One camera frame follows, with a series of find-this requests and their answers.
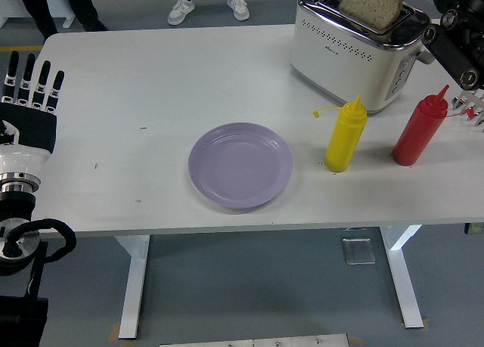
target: toast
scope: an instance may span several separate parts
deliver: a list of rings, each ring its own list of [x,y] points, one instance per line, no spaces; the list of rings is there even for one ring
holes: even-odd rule
[[[403,0],[341,0],[338,9],[379,33],[392,26],[403,7]]]

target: purple plate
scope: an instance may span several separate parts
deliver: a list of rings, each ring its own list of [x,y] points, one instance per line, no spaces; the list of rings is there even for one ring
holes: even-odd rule
[[[194,145],[188,173],[195,188],[223,206],[245,209],[276,197],[289,181],[289,147],[272,130],[248,122],[221,125]]]

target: table leg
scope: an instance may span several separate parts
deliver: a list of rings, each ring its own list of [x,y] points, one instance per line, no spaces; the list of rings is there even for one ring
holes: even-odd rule
[[[396,294],[399,298],[400,309],[402,310],[402,317],[406,328],[422,328],[424,326],[402,251],[402,246],[410,237],[414,236],[420,226],[380,227],[386,256],[388,257],[393,283],[395,284]]]
[[[64,23],[62,23],[62,28],[69,28],[72,24],[73,21],[76,19],[76,16],[73,14],[72,16],[66,17],[66,20]]]
[[[139,310],[143,294],[144,271],[146,270],[150,236],[118,236],[116,239],[131,256],[119,339],[135,339],[138,331]]]

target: red squeeze bottle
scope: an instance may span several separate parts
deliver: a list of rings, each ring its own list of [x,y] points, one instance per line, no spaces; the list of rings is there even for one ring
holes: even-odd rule
[[[429,95],[420,101],[411,114],[400,139],[393,148],[393,159],[400,166],[411,166],[417,162],[430,139],[447,116],[448,104],[444,94],[448,85],[438,95]]]

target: bottle cap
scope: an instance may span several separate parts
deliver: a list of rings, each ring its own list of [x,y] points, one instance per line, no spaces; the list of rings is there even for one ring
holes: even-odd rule
[[[447,116],[448,103],[444,99],[444,95],[447,92],[448,87],[449,86],[446,85],[437,95],[429,95],[424,99],[423,102],[426,104],[425,113],[427,115],[436,118]]]
[[[361,95],[358,95],[355,101],[344,104],[341,112],[350,122],[361,122],[367,118],[366,107],[361,103]]]

